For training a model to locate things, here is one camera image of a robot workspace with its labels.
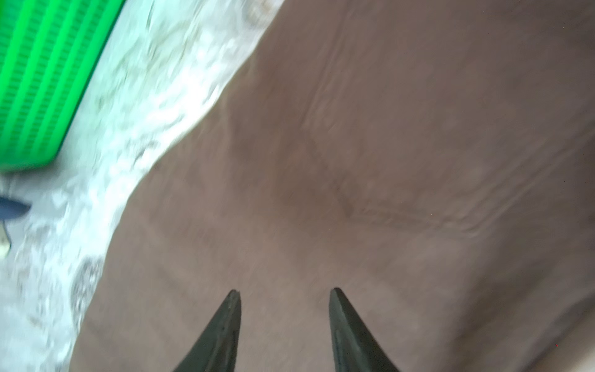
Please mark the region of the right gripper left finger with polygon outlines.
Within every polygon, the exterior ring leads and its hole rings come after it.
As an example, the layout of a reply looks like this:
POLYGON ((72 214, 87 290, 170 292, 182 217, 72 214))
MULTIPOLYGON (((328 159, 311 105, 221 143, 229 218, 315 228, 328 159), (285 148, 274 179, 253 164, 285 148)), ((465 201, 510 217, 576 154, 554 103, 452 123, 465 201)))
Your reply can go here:
POLYGON ((174 372, 234 372, 241 315, 240 293, 232 290, 174 372))

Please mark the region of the brown trousers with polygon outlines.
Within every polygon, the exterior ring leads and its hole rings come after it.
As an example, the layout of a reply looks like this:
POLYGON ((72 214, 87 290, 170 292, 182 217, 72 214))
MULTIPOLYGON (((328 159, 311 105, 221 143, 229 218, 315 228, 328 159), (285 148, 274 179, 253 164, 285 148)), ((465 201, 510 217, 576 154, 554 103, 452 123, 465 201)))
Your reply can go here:
POLYGON ((592 1, 286 1, 130 197, 73 371, 330 371, 345 291, 404 371, 525 371, 594 310, 592 1))

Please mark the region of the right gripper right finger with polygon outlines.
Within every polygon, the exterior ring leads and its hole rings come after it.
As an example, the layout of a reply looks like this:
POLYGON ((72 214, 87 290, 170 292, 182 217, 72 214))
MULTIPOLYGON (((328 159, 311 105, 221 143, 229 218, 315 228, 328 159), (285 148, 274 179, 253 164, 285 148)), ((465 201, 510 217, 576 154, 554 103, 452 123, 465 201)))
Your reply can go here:
POLYGON ((399 372, 340 288, 330 292, 328 315, 336 372, 399 372))

